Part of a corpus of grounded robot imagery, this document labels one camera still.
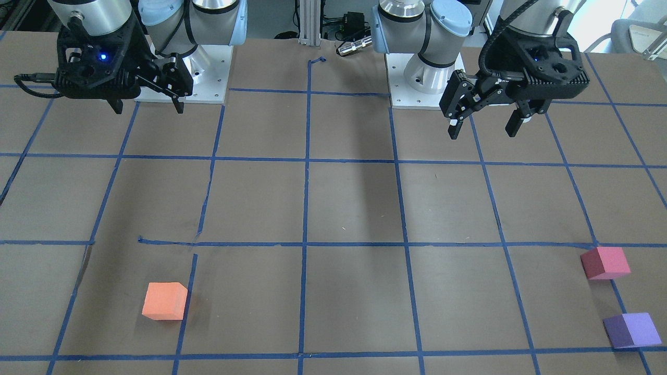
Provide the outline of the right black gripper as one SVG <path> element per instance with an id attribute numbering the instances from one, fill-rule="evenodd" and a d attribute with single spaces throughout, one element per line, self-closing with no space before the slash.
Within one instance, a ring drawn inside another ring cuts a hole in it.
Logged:
<path id="1" fill-rule="evenodd" d="M 193 78 L 181 55 L 153 55 L 134 12 L 105 35 L 93 35 L 87 21 L 93 26 L 102 24 L 84 12 L 72 11 L 60 29 L 53 79 L 58 93 L 70 99 L 106 100 L 121 115 L 123 100 L 137 98 L 141 88 L 147 87 L 167 95 L 177 113 L 184 113 L 183 98 L 193 92 Z"/>

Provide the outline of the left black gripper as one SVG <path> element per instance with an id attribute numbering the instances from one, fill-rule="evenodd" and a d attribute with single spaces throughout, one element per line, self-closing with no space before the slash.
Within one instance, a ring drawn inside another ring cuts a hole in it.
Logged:
<path id="1" fill-rule="evenodd" d="M 440 109 L 450 119 L 448 135 L 457 140 L 464 119 L 487 105 L 515 104 L 505 132 L 514 138 L 521 126 L 553 99 L 572 99 L 589 85 L 582 55 L 569 34 L 572 17 L 557 17 L 555 29 L 532 36 L 498 19 L 502 32 L 479 56 L 479 71 L 453 72 L 441 96 Z"/>

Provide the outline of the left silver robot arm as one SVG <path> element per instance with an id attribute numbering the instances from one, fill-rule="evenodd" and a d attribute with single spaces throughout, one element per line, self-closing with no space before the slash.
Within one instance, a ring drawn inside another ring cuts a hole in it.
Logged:
<path id="1" fill-rule="evenodd" d="M 477 58 L 479 70 L 455 69 L 473 15 L 459 1 L 380 1 L 370 27 L 378 53 L 410 53 L 403 76 L 414 90 L 440 94 L 440 110 L 457 139 L 464 120 L 488 105 L 515 104 L 505 132 L 517 135 L 555 99 L 590 84 L 569 26 L 581 1 L 505 1 Z"/>

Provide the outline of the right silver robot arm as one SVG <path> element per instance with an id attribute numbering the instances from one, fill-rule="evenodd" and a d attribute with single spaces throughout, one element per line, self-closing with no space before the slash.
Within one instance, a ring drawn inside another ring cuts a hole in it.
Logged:
<path id="1" fill-rule="evenodd" d="M 69 99 L 223 104 L 246 1 L 50 1 L 63 26 L 48 80 Z"/>

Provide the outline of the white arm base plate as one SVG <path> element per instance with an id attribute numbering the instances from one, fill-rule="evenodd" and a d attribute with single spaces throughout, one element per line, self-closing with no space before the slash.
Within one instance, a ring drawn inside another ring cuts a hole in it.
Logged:
<path id="1" fill-rule="evenodd" d="M 193 94 L 179 99 L 186 104 L 224 104 L 233 46 L 200 45 L 184 59 L 193 78 Z"/>
<path id="2" fill-rule="evenodd" d="M 395 109 L 439 110 L 441 97 L 455 70 L 465 70 L 459 54 L 452 66 L 432 67 L 415 53 L 388 53 L 387 77 Z"/>

